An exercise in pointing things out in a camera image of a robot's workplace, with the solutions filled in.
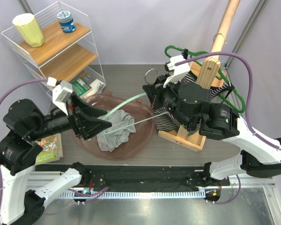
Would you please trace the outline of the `grey tank top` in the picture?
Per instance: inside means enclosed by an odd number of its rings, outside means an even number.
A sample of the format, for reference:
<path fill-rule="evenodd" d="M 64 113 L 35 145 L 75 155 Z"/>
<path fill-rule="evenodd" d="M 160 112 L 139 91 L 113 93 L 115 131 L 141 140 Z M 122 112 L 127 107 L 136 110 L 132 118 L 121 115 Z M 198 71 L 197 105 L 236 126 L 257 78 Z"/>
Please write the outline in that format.
<path fill-rule="evenodd" d="M 112 127 L 96 136 L 101 151 L 112 152 L 121 144 L 129 141 L 130 133 L 136 132 L 134 117 L 124 110 L 115 111 L 105 120 L 111 122 Z"/>

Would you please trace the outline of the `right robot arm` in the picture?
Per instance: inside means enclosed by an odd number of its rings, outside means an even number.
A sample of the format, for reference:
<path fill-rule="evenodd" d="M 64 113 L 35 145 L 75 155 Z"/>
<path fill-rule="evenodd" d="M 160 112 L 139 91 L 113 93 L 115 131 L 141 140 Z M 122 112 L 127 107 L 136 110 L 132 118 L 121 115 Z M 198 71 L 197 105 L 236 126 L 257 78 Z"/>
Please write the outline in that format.
<path fill-rule="evenodd" d="M 163 108 L 187 131 L 212 140 L 222 140 L 241 149 L 234 157 L 204 165 L 202 179 L 207 185 L 231 175 L 246 173 L 256 178 L 281 175 L 281 139 L 252 133 L 247 122 L 230 106 L 211 103 L 211 90 L 194 82 L 166 84 L 167 76 L 159 76 L 153 84 L 143 85 L 151 107 Z"/>

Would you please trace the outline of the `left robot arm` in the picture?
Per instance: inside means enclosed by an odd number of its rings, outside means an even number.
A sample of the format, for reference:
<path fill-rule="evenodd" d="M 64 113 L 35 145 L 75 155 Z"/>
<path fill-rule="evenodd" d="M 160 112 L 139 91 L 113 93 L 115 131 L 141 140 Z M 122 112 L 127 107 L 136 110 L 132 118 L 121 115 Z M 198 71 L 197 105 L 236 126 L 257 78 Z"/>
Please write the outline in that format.
<path fill-rule="evenodd" d="M 38 141 L 68 130 L 88 140 L 111 127 L 104 119 L 105 114 L 105 110 L 90 106 L 76 96 L 48 115 L 30 99 L 18 100 L 10 106 L 3 118 L 9 133 L 0 142 L 0 224 L 31 225 L 64 191 L 90 183 L 90 170 L 76 162 L 43 187 L 27 189 L 29 175 L 42 151 Z"/>

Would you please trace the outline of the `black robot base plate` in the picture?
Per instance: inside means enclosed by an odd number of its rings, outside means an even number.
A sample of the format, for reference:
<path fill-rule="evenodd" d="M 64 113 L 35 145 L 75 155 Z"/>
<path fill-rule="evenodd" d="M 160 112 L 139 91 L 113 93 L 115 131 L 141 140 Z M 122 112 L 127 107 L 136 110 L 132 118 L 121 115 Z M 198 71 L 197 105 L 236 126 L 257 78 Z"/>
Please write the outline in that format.
<path fill-rule="evenodd" d="M 130 166 L 86 165 L 90 175 L 77 188 L 108 187 L 109 192 L 186 192 L 199 187 L 229 186 L 228 178 L 221 181 L 203 179 L 201 166 Z"/>

